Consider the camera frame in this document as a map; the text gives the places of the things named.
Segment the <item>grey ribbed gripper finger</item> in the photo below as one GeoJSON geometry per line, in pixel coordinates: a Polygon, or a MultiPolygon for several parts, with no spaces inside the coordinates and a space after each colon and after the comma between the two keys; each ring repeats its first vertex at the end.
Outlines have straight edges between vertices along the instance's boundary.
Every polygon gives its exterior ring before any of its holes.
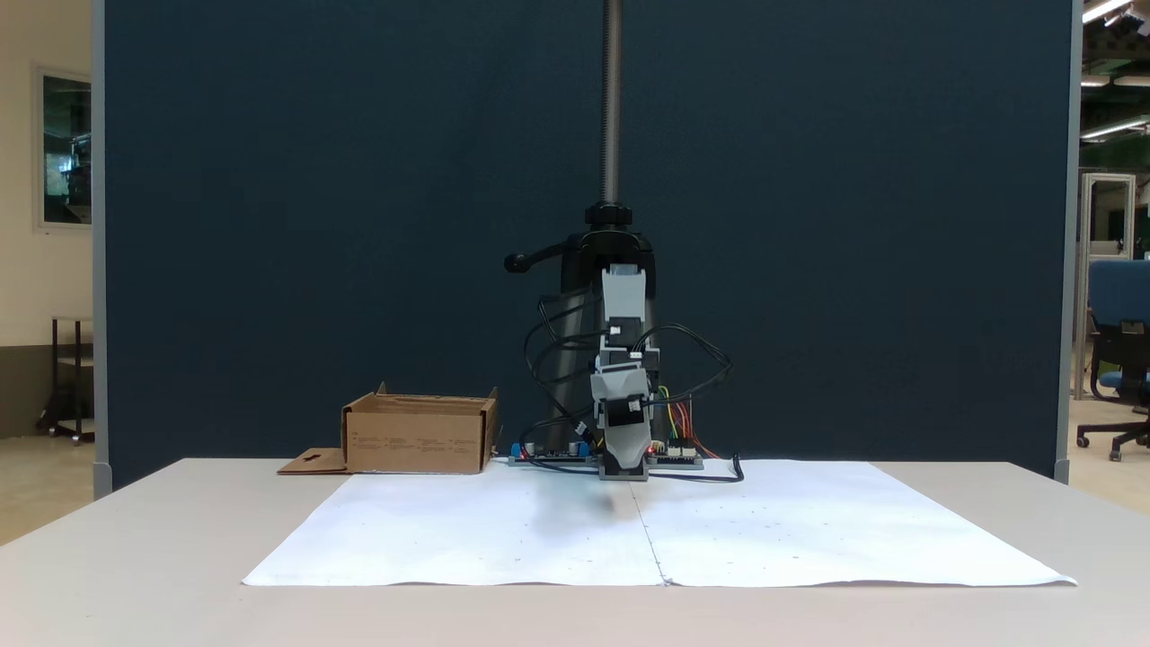
{"type": "Polygon", "coordinates": [[[603,433],[600,476],[649,476],[649,423],[608,426],[603,433]]]}

